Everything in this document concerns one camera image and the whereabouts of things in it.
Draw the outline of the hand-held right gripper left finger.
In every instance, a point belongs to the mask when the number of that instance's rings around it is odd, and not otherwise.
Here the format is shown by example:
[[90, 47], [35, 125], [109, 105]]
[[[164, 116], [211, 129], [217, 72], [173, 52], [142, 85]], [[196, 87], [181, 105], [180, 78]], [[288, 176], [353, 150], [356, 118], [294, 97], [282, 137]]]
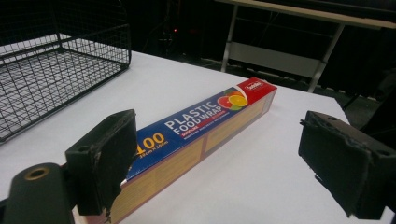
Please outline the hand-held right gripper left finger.
[[78, 183], [77, 207], [83, 216], [98, 216], [121, 193], [137, 151], [135, 111], [103, 119], [66, 150], [67, 168]]

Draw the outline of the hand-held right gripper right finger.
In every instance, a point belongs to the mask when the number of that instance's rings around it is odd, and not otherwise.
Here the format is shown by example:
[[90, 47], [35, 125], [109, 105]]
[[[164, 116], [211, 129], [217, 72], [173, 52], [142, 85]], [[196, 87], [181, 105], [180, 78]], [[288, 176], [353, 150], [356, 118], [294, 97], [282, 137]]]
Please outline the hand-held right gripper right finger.
[[344, 212], [379, 220], [386, 208], [396, 220], [396, 150], [327, 114], [308, 111], [298, 155]]

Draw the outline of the white metal frame table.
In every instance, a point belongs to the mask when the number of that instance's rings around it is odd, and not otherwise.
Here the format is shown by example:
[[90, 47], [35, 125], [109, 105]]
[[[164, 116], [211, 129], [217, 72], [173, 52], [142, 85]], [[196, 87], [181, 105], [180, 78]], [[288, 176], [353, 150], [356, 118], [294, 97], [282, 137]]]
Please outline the white metal frame table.
[[[319, 3], [319, 9], [314, 9], [316, 0], [303, 0], [302, 3], [294, 0], [282, 0], [275, 3], [273, 0], [215, 0], [216, 2], [230, 4], [233, 6], [233, 15], [221, 65], [221, 72], [227, 69], [228, 61], [235, 60], [242, 63], [250, 63], [258, 66], [268, 67], [282, 72], [310, 78], [308, 92], [313, 92], [324, 72], [332, 52], [347, 25], [367, 29], [396, 29], [396, 19], [390, 15], [396, 15], [395, 10], [377, 9], [378, 13], [386, 14], [387, 19], [379, 19], [375, 15], [363, 15], [362, 11], [368, 11], [365, 7], [352, 5], [340, 5], [335, 12], [330, 9], [330, 2]], [[331, 43], [320, 60], [315, 60], [299, 55], [289, 54], [281, 51], [254, 47], [233, 41], [233, 32], [236, 23], [238, 9], [240, 7], [256, 8], [270, 12], [281, 13], [301, 18], [318, 21], [328, 21], [337, 24], [337, 29], [332, 36]]]

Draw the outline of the blue plastic wrap box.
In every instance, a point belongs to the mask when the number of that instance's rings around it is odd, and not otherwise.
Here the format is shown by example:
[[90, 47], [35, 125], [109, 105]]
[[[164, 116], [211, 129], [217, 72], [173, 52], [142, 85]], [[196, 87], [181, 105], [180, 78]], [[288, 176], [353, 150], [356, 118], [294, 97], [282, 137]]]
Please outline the blue plastic wrap box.
[[137, 132], [137, 159], [121, 183], [110, 215], [77, 224], [119, 224], [270, 109], [276, 87], [256, 77]]

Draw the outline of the black wire basket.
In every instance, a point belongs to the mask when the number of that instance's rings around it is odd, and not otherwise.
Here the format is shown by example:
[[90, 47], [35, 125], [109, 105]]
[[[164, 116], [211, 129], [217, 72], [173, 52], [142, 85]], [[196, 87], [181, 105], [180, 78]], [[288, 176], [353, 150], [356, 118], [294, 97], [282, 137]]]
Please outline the black wire basket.
[[0, 0], [0, 144], [131, 63], [121, 0]]

